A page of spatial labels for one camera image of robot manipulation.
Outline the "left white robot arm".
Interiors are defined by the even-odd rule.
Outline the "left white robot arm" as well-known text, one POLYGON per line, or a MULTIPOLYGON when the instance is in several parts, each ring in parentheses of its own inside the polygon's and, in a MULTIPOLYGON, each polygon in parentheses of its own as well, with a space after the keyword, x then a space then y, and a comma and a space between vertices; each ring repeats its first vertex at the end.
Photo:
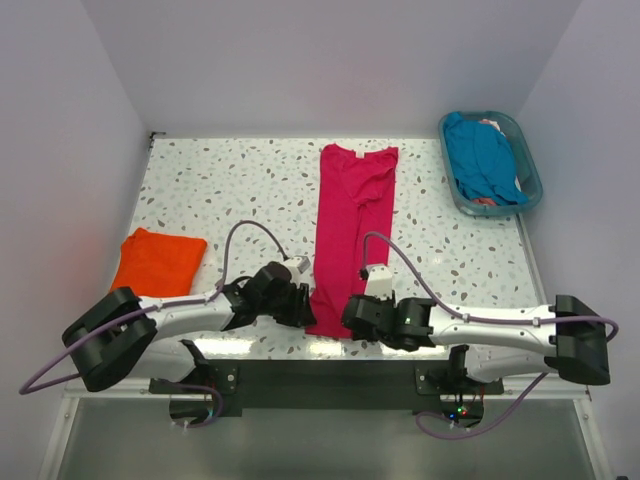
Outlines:
POLYGON ((217 295, 138 297, 118 288, 68 327, 62 342, 90 392, 126 378, 168 380, 196 392, 206 383, 207 368, 188 335, 244 328, 260 316, 287 327, 314 325, 309 286, 300 280, 309 267, 305 256, 270 262, 217 295))

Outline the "folded orange t shirt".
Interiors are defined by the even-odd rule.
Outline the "folded orange t shirt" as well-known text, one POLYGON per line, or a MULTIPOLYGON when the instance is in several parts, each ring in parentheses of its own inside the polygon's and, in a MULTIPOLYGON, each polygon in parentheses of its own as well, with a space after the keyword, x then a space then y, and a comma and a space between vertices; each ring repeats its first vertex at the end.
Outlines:
POLYGON ((207 249, 201 238, 167 235, 137 228, 120 247, 110 290, 130 287, 136 295, 188 295, 207 249))

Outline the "teal plastic basket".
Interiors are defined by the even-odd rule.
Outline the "teal plastic basket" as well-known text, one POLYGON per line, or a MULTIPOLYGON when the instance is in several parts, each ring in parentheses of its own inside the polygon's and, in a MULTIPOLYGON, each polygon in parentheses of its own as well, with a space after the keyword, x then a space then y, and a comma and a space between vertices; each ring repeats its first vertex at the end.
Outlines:
POLYGON ((488 217, 514 216, 534 208, 542 198, 543 187, 523 132, 516 121, 510 116, 497 111, 458 113, 460 113, 464 118, 468 118, 471 120, 488 118, 499 123, 515 156, 518 186, 520 187, 521 191, 527 196, 528 202, 522 205, 490 207, 474 204, 461 194, 454 180, 447 147, 444 140, 443 125, 446 117, 449 115, 447 114, 439 121, 438 132, 440 137, 443 162, 449 182, 449 188, 456 207, 460 211, 468 215, 488 217))

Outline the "white cloth in basket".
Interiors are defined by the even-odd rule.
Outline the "white cloth in basket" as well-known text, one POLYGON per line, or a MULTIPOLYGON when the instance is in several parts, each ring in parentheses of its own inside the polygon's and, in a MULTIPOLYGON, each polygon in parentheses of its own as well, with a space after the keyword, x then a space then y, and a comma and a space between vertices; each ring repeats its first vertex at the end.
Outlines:
POLYGON ((499 123, 497 121, 491 120, 491 119, 487 119, 487 118, 483 118, 481 120, 478 120, 478 123, 483 124, 483 125, 489 125, 492 128, 494 128, 496 131, 498 131, 501 135, 505 136, 505 133, 502 131, 499 123))

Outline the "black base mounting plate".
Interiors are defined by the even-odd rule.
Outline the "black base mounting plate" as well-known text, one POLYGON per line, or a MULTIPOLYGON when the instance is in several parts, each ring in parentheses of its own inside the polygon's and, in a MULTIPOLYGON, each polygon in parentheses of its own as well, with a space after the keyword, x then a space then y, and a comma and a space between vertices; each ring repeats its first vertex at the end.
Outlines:
POLYGON ((153 379, 150 393, 168 395, 169 414, 200 426, 209 417, 239 417, 248 409, 402 410, 451 416, 457 400, 470 401, 481 419, 484 395, 500 395, 462 375, 460 347, 446 360, 207 360, 176 384, 153 379))

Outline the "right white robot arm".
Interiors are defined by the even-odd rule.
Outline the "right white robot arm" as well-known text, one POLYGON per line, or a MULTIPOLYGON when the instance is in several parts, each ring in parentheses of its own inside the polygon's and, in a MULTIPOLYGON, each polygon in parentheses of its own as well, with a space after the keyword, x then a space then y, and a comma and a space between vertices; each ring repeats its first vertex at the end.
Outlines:
POLYGON ((553 311, 552 305, 497 309, 494 318, 480 322, 478 315, 486 309, 463 313, 426 298, 396 302, 354 295, 341 322, 354 335, 396 350, 449 347, 445 379, 459 393, 504 377, 539 373, 556 373, 579 385, 609 384, 604 321, 565 312, 543 317, 553 311))

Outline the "pink t shirt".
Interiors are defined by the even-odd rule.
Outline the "pink t shirt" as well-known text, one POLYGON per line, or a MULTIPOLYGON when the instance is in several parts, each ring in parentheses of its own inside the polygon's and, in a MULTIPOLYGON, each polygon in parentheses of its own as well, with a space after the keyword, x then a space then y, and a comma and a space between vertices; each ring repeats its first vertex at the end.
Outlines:
POLYGON ((396 147, 362 156, 336 144, 323 148, 310 297, 316 324, 308 334, 352 337, 341 317, 349 298, 365 291, 362 264, 388 262, 387 245, 370 244, 364 253, 363 240, 371 231, 391 235, 398 160, 396 147))

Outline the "blue t shirt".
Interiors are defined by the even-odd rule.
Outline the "blue t shirt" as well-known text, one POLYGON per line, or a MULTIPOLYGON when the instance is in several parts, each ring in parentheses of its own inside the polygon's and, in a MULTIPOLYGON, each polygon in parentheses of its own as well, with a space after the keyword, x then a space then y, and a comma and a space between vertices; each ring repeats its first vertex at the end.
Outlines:
POLYGON ((458 112, 446 117, 443 133, 456 186, 466 199, 490 207, 528 202, 506 135, 458 112))

